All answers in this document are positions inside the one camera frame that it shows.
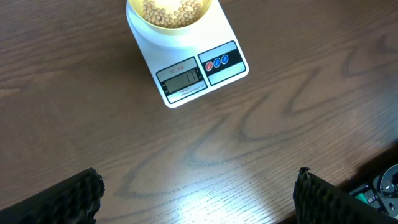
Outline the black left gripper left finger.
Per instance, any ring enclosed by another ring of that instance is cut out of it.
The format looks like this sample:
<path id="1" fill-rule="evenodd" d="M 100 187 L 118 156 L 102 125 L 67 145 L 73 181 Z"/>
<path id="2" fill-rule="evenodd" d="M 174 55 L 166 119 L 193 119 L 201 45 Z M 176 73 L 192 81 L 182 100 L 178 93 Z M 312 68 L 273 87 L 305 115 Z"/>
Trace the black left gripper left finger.
<path id="1" fill-rule="evenodd" d="M 95 224 L 105 187 L 93 168 L 1 210 L 3 224 Z"/>

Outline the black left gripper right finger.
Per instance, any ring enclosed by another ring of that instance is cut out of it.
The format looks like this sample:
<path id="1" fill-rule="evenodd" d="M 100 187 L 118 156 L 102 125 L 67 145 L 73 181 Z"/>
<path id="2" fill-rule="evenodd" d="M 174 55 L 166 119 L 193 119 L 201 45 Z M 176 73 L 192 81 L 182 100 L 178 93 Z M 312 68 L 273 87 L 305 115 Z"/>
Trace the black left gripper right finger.
<path id="1" fill-rule="evenodd" d="M 397 224 L 397 219 L 354 198 L 327 181 L 299 170 L 293 200 L 298 224 Z"/>

